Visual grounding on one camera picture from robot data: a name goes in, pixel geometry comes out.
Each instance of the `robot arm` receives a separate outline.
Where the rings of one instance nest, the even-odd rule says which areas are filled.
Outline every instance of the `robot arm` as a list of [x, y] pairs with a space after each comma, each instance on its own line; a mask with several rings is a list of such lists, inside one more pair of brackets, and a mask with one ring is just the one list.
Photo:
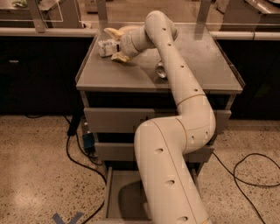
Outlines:
[[174, 45], [174, 23], [151, 12], [121, 37], [121, 50], [133, 58], [156, 47], [164, 64], [178, 115], [151, 119], [135, 134], [136, 161], [155, 224], [212, 223], [183, 155], [203, 147], [215, 131], [214, 112], [200, 84]]

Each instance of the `white robotic arm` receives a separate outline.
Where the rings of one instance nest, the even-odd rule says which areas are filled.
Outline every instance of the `white robotic arm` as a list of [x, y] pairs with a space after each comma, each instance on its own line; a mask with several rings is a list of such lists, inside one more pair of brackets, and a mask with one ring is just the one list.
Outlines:
[[178, 115], [151, 119], [135, 134], [136, 161], [155, 224], [210, 224], [183, 155], [200, 149], [215, 131], [214, 112], [200, 84], [174, 45], [177, 31], [162, 12], [121, 36], [121, 51], [133, 58], [156, 47]]

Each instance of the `speckled floor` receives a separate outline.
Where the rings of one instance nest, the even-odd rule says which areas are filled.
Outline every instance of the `speckled floor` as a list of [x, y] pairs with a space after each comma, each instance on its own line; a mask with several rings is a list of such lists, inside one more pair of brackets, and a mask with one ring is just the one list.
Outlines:
[[[0, 115], [1, 224], [56, 223], [55, 214], [63, 220], [58, 223], [69, 223], [77, 213], [83, 213], [77, 221], [82, 223], [102, 203], [102, 179], [67, 157], [67, 130], [63, 116], [29, 119], [23, 115]], [[263, 153], [280, 164], [279, 145], [280, 121], [230, 120], [224, 134], [216, 140], [215, 153], [232, 171], [240, 159], [252, 152]], [[91, 165], [74, 137], [70, 153], [83, 164]], [[280, 171], [263, 157], [249, 157], [237, 173], [242, 179], [261, 184], [275, 184], [280, 179]], [[240, 186], [267, 224], [280, 223], [279, 187]], [[213, 223], [261, 223], [214, 156], [202, 168], [199, 188]], [[88, 223], [101, 217], [102, 212]]]

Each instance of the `terrazzo floor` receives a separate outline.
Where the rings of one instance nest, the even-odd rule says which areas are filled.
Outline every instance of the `terrazzo floor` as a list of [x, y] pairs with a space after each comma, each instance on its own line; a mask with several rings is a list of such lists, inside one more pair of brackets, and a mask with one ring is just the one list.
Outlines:
[[[106, 188], [102, 178], [67, 157], [67, 130], [63, 116], [0, 115], [1, 224], [82, 223], [102, 203]], [[253, 152], [280, 164], [279, 145], [280, 121], [229, 120], [217, 137], [214, 152], [232, 171]], [[69, 149], [74, 159], [102, 172], [81, 154], [75, 137], [70, 139]], [[237, 175], [265, 185], [280, 179], [279, 169], [264, 157], [249, 157], [238, 167]], [[240, 186], [267, 224], [280, 223], [280, 187]], [[262, 223], [215, 156], [202, 168], [199, 189], [213, 224]], [[102, 211], [88, 223], [101, 218]]]

